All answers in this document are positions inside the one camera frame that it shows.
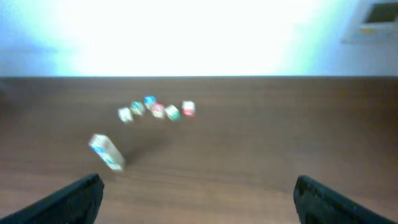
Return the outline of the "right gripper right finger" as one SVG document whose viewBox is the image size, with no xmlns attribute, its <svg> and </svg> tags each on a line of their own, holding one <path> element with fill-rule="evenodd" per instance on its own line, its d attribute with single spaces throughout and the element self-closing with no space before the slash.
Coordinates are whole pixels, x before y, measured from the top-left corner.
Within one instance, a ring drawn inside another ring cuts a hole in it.
<svg viewBox="0 0 398 224">
<path fill-rule="evenodd" d="M 293 198 L 302 224 L 395 224 L 307 175 L 298 177 Z"/>
</svg>

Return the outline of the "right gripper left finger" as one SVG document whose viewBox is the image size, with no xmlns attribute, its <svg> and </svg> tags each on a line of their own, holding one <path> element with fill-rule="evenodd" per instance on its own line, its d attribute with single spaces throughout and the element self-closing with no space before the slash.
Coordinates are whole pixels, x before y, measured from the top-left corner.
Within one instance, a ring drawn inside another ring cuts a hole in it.
<svg viewBox="0 0 398 224">
<path fill-rule="evenodd" d="M 1 224 L 94 224 L 103 199 L 104 183 L 90 174 L 1 218 Z"/>
</svg>

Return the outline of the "blue letter D block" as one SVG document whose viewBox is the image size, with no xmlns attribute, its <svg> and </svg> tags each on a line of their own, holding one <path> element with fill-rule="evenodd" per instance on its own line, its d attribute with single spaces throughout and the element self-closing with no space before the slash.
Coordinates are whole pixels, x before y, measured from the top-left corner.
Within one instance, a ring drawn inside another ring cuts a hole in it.
<svg viewBox="0 0 398 224">
<path fill-rule="evenodd" d="M 94 134 L 88 143 L 89 147 L 113 171 L 124 170 L 126 161 L 109 137 L 103 134 Z"/>
</svg>

